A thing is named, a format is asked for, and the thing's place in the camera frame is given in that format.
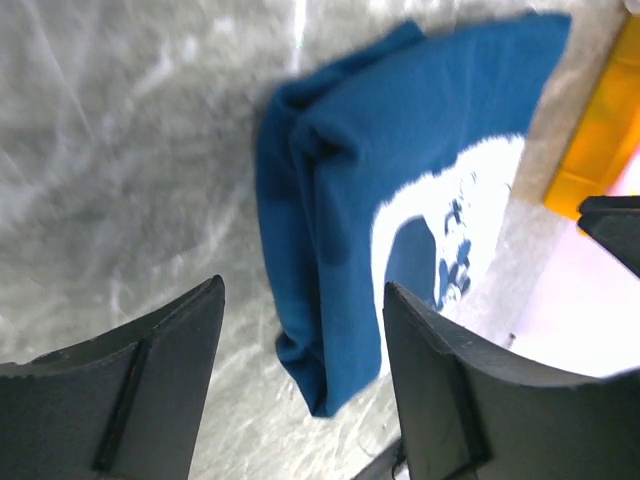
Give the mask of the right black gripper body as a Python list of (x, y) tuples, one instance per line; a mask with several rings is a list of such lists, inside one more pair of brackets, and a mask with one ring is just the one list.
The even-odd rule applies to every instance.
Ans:
[(591, 196), (579, 207), (578, 227), (640, 275), (640, 197)]

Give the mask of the dark blue t shirt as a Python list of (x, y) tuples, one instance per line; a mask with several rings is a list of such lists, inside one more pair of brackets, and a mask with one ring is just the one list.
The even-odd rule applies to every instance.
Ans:
[(277, 355), (313, 416), (388, 372), (387, 283), (450, 313), (487, 271), (570, 29), (555, 12), (432, 37), (408, 21), (273, 94), (259, 226)]

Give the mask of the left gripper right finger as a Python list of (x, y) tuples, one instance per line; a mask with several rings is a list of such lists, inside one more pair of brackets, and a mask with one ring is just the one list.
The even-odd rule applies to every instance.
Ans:
[(526, 359), (385, 288), (401, 437), (414, 479), (635, 479), (639, 374)]

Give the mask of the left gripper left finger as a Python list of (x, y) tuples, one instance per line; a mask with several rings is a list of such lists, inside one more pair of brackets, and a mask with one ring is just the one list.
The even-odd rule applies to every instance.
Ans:
[(185, 479), (221, 332), (225, 286), (25, 364), (1, 367), (5, 479)]

